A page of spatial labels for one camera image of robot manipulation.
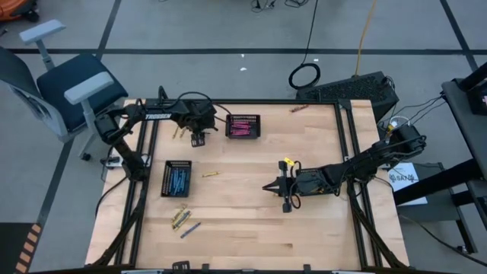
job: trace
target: chair armrest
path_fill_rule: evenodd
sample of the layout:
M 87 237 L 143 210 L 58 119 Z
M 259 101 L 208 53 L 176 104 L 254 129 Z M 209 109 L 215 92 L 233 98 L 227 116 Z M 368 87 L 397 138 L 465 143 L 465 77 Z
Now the chair armrest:
M 26 45 L 37 42 L 53 33 L 57 33 L 66 28 L 61 22 L 57 20 L 47 21 L 46 23 L 40 24 L 38 26 L 32 27 L 28 30 L 22 31 L 20 33 L 22 41 Z
M 64 98 L 73 105 L 78 104 L 111 84 L 113 84 L 113 79 L 110 74 L 108 72 L 100 72 L 67 90 L 64 93 Z

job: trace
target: gray floor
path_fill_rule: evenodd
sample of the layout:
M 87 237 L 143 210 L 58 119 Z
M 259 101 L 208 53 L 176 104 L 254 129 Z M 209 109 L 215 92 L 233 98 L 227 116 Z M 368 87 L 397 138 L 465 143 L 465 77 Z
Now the gray floor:
M 93 49 L 100 45 L 115 0 L 40 1 L 41 21 L 53 18 L 68 27 L 46 40 L 53 49 Z M 250 11 L 250 0 L 122 0 L 107 49 L 209 49 L 209 48 L 304 48 L 314 0 L 294 9 L 277 1 L 274 10 Z M 321 0 L 318 5 L 312 48 L 357 49 L 372 0 Z M 487 49 L 483 0 L 448 0 L 470 49 Z M 0 46 L 24 46 L 18 32 L 32 24 L 25 21 L 0 25 L 10 31 Z M 365 49 L 461 49 L 448 18 L 437 0 L 378 0 Z M 44 72 L 37 54 L 19 55 L 34 77 Z M 62 63 L 74 55 L 55 54 Z M 301 62 L 292 54 L 192 54 L 103 55 L 103 63 L 120 80 L 131 97 L 155 97 L 162 84 L 171 97 L 184 91 L 202 91 L 219 98 L 293 98 L 288 74 Z M 350 77 L 355 55 L 310 55 L 322 69 L 320 83 Z M 475 56 L 477 64 L 487 56 Z M 366 55 L 361 74 L 381 70 L 393 77 L 398 107 L 419 104 L 436 97 L 440 84 L 471 72 L 462 55 Z M 309 75 L 298 76 L 305 82 Z M 0 155 L 4 159 L 0 184 L 0 221 L 35 221 L 53 175 L 62 144 L 30 111 L 0 85 Z M 405 111 L 411 116 L 415 111 Z M 428 137 L 428 147 L 414 161 L 441 161 L 451 167 L 470 154 L 445 105 L 417 123 Z M 94 225 L 94 207 L 103 182 L 97 161 L 76 157 L 82 138 L 77 138 L 59 185 L 53 208 L 40 240 L 31 270 L 83 266 Z M 94 158 L 107 147 L 94 146 Z M 486 231 L 471 206 L 463 209 L 479 248 L 474 255 L 487 260 Z M 427 224 L 446 242 L 461 244 L 453 222 Z M 481 273 L 485 269 L 452 253 L 420 228 L 402 225 L 410 262 L 419 269 Z

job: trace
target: chair backrest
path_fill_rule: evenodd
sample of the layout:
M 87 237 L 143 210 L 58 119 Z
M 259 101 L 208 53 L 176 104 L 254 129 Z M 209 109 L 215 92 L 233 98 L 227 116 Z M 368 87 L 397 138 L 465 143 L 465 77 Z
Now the chair backrest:
M 0 81 L 6 83 L 32 111 L 37 119 L 42 120 L 58 138 L 67 142 L 68 130 L 59 111 L 43 100 L 29 68 L 22 59 L 0 46 Z

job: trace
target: gray chair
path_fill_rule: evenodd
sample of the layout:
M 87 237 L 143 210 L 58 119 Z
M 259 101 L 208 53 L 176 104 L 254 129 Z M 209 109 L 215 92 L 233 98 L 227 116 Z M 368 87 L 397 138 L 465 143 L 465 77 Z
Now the gray chair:
M 91 54 L 81 54 L 54 66 L 42 39 L 65 28 L 53 20 L 21 33 L 26 43 L 36 43 L 47 72 L 37 79 L 37 86 L 25 63 L 0 47 L 0 81 L 42 120 L 61 142 L 68 142 L 88 128 L 91 134 L 79 152 L 89 160 L 87 149 L 97 136 L 94 121 L 108 111 L 118 99 L 128 97 L 122 85 Z

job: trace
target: wooden table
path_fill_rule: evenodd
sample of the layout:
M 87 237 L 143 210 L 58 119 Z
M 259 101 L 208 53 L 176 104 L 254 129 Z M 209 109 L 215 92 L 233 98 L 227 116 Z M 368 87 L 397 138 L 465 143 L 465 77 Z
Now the wooden table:
M 333 106 L 312 105 L 290 113 L 292 105 L 225 105 L 232 113 L 260 114 L 262 135 L 256 140 L 232 140 L 219 132 L 206 137 L 206 145 L 192 148 L 190 134 L 172 139 L 176 124 L 159 122 L 158 139 L 151 170 L 142 235 L 138 247 L 138 268 L 171 268 L 181 260 L 199 269 L 360 269 L 352 213 L 346 185 L 342 195 L 301 199 L 301 209 L 282 213 L 282 198 L 262 191 L 278 175 L 278 161 L 288 157 L 305 167 L 342 161 Z M 369 101 L 352 101 L 352 112 L 361 150 L 378 140 Z M 225 117 L 218 109 L 217 116 Z M 349 154 L 353 155 L 344 117 Z M 140 124 L 126 136 L 135 150 Z M 145 148 L 151 125 L 148 125 Z M 193 169 L 189 198 L 162 198 L 161 182 L 166 160 L 191 160 Z M 202 174 L 221 172 L 202 178 Z M 108 172 L 104 191 L 124 176 L 121 169 Z M 385 180 L 387 174 L 377 174 Z M 115 189 L 101 204 L 86 263 L 94 262 L 120 229 L 128 183 Z M 378 180 L 368 184 L 377 232 L 403 262 L 408 263 L 391 189 Z M 173 232 L 171 218 L 182 203 L 192 217 Z M 200 221 L 202 224 L 184 239 L 180 235 Z M 368 262 L 373 265 L 370 239 L 364 230 Z M 132 234 L 127 237 L 123 262 L 129 260 Z

